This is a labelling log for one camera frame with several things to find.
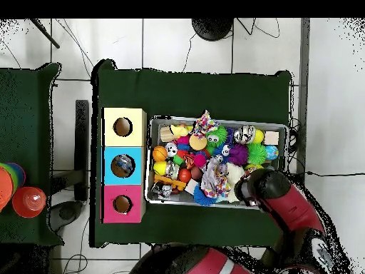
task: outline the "yellow ball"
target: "yellow ball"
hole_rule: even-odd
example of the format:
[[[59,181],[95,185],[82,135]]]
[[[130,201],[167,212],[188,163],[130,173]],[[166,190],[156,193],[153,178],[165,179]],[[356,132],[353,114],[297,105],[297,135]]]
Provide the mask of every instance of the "yellow ball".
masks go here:
[[[254,164],[248,164],[245,169],[250,169],[250,168],[256,168],[256,169],[264,169],[264,167],[262,167],[261,165],[254,165]]]
[[[166,174],[166,166],[168,165],[168,163],[166,161],[160,161],[160,162],[156,162],[153,165],[153,170],[155,171],[155,173],[157,173],[159,176],[164,176]]]
[[[264,133],[261,130],[256,129],[256,134],[253,143],[261,143],[263,140],[264,140]]]

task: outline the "wooden cube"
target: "wooden cube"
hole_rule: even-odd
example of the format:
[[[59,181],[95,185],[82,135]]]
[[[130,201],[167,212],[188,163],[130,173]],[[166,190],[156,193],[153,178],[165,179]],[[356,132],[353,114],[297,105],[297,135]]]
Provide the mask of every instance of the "wooden cube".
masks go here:
[[[112,171],[112,161],[116,156],[127,155],[135,164],[135,169],[128,177],[118,177]],[[144,147],[105,147],[104,150],[104,185],[143,185],[145,175]]]
[[[279,145],[279,133],[276,131],[265,131],[264,145]]]
[[[140,223],[145,213],[143,185],[104,186],[103,223]],[[129,201],[129,207],[118,206],[118,198]]]
[[[141,108],[105,107],[102,111],[104,118],[102,133],[105,136],[105,146],[145,146],[147,115]]]

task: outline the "green table surface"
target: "green table surface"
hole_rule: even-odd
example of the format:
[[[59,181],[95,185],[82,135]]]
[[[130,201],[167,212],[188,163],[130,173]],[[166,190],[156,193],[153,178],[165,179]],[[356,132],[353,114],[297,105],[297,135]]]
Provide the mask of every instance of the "green table surface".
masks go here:
[[[216,119],[287,125],[288,71],[275,76],[165,73],[116,70],[111,60],[104,60],[94,68],[93,82],[98,84],[93,87],[93,122],[98,127],[92,138],[97,150],[91,155],[96,169],[96,182],[91,185],[95,190],[91,194],[91,220],[95,222],[91,245],[180,242],[268,246],[277,241],[280,229],[258,210],[147,204],[141,223],[102,224],[100,117],[102,107],[142,108],[148,119],[154,115],[197,118],[207,109]]]
[[[59,64],[37,70],[0,68],[0,162],[14,162],[26,172],[26,186],[51,190],[50,88]],[[47,208],[35,218],[21,218],[11,201],[0,212],[0,243],[58,245],[48,227]]]

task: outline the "gray bin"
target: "gray bin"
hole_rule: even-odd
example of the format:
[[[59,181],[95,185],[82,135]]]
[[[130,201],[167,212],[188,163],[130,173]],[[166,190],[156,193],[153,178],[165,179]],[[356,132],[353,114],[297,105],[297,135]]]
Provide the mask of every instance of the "gray bin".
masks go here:
[[[153,171],[153,157],[152,151],[154,147],[162,145],[164,146],[166,143],[163,143],[160,140],[160,129],[165,126],[169,126],[171,124],[179,125],[181,123],[186,124],[187,126],[191,126],[196,121],[196,118],[181,118],[181,117],[171,117],[164,118],[162,116],[155,116],[150,119],[150,124],[148,126],[148,147],[147,147],[147,163],[145,165],[145,199],[149,203],[157,203],[160,205],[170,204],[170,205],[187,205],[187,206],[200,206],[194,201],[192,195],[190,195],[186,191],[181,191],[177,195],[171,195],[169,200],[160,200],[158,195],[151,192],[153,187],[153,177],[155,172]],[[289,145],[289,129],[287,126],[282,124],[271,124],[271,123],[255,123],[255,122],[237,122],[237,121],[225,121],[225,120],[216,120],[219,121],[223,126],[230,128],[239,128],[243,125],[252,125],[255,128],[261,131],[277,131],[279,132],[279,157],[278,159],[272,161],[270,164],[277,170],[282,170],[284,167],[287,167],[287,159],[288,159],[288,145]],[[242,202],[221,202],[211,205],[210,207],[219,207],[219,208],[249,208],[253,209],[257,207],[247,207],[245,203]]]

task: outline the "red cup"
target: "red cup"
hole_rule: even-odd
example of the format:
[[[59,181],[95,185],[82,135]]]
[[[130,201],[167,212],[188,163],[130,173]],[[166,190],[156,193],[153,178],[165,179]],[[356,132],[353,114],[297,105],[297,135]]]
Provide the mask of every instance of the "red cup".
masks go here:
[[[22,187],[13,196],[13,208],[22,218],[34,218],[46,205],[46,194],[35,187]]]

